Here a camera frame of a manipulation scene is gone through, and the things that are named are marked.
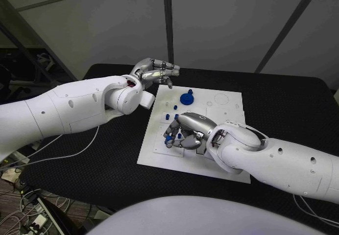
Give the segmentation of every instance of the robotic hand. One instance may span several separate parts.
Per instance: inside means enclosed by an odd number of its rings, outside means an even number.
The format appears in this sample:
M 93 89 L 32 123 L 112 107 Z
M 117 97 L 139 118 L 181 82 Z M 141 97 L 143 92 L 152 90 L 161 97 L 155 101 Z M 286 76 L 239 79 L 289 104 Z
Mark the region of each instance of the robotic hand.
M 174 141 L 180 129 L 185 139 Z M 230 173 L 246 170 L 281 190 L 339 203 L 339 157 L 268 136 L 260 140 L 253 131 L 259 132 L 233 121 L 217 125 L 203 115 L 184 113 L 165 137 L 172 133 L 168 147 L 187 149 L 197 149 L 207 140 L 205 157 Z
M 0 105 L 0 161 L 22 146 L 54 135 L 77 133 L 129 115 L 139 105 L 151 109 L 155 96 L 145 89 L 168 84 L 181 67 L 142 60 L 129 75 L 67 83 L 38 97 Z

